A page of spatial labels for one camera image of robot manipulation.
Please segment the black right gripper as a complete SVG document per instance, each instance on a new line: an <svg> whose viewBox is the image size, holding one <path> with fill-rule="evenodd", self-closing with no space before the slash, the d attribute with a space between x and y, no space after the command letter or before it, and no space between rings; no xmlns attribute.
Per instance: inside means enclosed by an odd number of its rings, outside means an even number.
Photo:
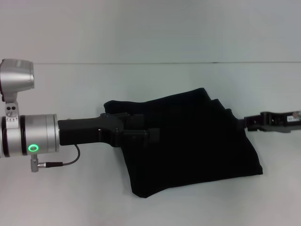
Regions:
<svg viewBox="0 0 301 226"><path fill-rule="evenodd" d="M301 112L262 112L259 115L244 117L242 125L247 130L290 133L301 129Z"/></svg>

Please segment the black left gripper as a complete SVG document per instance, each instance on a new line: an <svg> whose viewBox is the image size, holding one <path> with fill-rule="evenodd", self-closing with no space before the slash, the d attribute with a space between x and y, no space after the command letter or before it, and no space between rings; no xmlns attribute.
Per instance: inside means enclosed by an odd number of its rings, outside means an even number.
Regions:
<svg viewBox="0 0 301 226"><path fill-rule="evenodd" d="M144 115L102 113L96 118L59 120L60 145L106 143L148 145L159 142L160 129L143 130Z"/></svg>

